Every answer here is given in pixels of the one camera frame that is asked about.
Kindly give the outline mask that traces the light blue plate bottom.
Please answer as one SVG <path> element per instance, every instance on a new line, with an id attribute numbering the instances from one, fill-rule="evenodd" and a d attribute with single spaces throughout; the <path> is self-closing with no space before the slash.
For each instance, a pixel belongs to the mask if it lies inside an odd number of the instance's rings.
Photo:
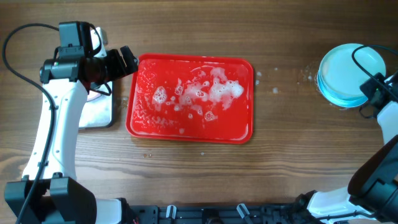
<path id="1" fill-rule="evenodd" d="M 322 59 L 317 76 L 322 95 L 334 105 L 352 108 L 368 99 L 360 90 L 369 77 L 354 63 L 355 60 L 372 75 L 386 74 L 382 57 L 373 49 L 361 49 L 360 44 L 343 44 L 330 50 Z"/>

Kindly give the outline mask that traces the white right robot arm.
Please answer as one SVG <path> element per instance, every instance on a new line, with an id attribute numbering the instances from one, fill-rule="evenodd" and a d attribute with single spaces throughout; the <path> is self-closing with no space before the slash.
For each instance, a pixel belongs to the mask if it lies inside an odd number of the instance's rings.
<path id="1" fill-rule="evenodd" d="M 361 90 L 379 110 L 384 146 L 356 171 L 347 187 L 312 194 L 305 223 L 352 219 L 397 223 L 397 100 L 377 90 L 374 80 L 361 85 Z"/>

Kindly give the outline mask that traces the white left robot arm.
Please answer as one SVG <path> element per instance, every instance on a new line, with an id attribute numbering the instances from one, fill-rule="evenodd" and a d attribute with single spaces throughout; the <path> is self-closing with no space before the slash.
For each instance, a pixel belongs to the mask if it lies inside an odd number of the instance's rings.
<path id="1" fill-rule="evenodd" d="M 105 57 L 82 46 L 57 53 L 40 69 L 37 87 L 44 99 L 32 155 L 22 179 L 6 184 L 4 198 L 18 223 L 137 223 L 126 199 L 97 199 L 75 172 L 79 122 L 91 86 L 136 72 L 137 59 L 127 46 Z"/>

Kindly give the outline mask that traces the pink cleaning sponge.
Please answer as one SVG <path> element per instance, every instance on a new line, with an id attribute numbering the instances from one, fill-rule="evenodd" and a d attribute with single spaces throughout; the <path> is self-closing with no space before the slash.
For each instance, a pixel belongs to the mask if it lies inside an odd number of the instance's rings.
<path id="1" fill-rule="evenodd" d="M 89 91 L 87 96 L 87 102 L 93 101 L 101 96 L 101 93 L 97 93 L 95 91 Z"/>

